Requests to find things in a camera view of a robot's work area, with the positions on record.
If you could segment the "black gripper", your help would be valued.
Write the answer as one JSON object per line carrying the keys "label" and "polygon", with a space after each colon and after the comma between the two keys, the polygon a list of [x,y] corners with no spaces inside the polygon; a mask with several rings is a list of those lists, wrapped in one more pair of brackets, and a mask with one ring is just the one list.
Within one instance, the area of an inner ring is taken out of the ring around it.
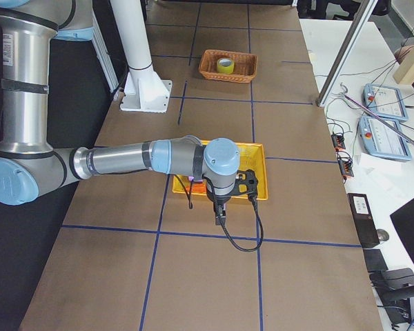
{"label": "black gripper", "polygon": [[215,225],[226,224],[226,203],[231,199],[231,196],[217,196],[212,192],[207,191],[207,197],[213,203],[213,211],[215,213]]}

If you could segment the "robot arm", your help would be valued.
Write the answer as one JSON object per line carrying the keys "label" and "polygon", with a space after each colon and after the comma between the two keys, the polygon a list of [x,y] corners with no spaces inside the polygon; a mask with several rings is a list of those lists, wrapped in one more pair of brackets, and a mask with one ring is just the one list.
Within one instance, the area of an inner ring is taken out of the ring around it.
{"label": "robot arm", "polygon": [[0,1],[3,137],[0,202],[21,205],[102,174],[151,170],[206,180],[216,222],[238,186],[239,150],[226,138],[194,136],[107,148],[54,149],[47,141],[50,41],[88,41],[91,1]]}

